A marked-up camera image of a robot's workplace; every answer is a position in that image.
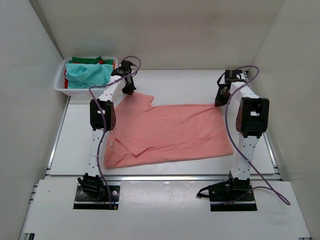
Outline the pink t shirt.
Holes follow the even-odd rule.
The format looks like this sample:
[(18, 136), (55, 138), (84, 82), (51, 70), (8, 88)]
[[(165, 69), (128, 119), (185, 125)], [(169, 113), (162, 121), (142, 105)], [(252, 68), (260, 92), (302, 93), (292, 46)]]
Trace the pink t shirt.
[(153, 106), (153, 100), (152, 95), (134, 93), (117, 105), (103, 160), (106, 169), (233, 154), (220, 108), (214, 104)]

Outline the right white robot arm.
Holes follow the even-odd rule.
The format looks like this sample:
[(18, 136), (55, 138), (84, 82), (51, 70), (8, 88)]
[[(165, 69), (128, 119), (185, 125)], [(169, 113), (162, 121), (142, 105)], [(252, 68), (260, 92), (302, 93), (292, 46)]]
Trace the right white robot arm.
[(239, 140), (238, 145), (234, 145), (237, 154), (228, 179), (208, 187), (208, 197), (215, 205), (254, 200), (250, 170), (256, 145), (268, 127), (270, 107), (270, 101), (256, 95), (244, 81), (225, 83), (224, 86), (226, 90), (217, 94), (216, 103), (226, 106), (227, 112), (232, 98), (239, 102), (235, 120)]

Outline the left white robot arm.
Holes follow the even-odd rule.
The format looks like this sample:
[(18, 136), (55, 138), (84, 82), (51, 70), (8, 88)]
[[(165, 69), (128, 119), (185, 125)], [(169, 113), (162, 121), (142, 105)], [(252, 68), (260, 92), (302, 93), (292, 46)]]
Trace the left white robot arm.
[(88, 89), (92, 96), (89, 103), (92, 144), (87, 170), (83, 177), (78, 178), (78, 183), (81, 191), (93, 201), (100, 201), (105, 197), (108, 197), (108, 202), (112, 201), (112, 194), (102, 173), (100, 161), (105, 155), (106, 140), (116, 126), (115, 101), (118, 95), (120, 93), (131, 95), (136, 90), (133, 76), (134, 73), (124, 76), (112, 73), (110, 82), (100, 86), (104, 90), (98, 97), (93, 93), (93, 89), (98, 89), (98, 86), (91, 86)]

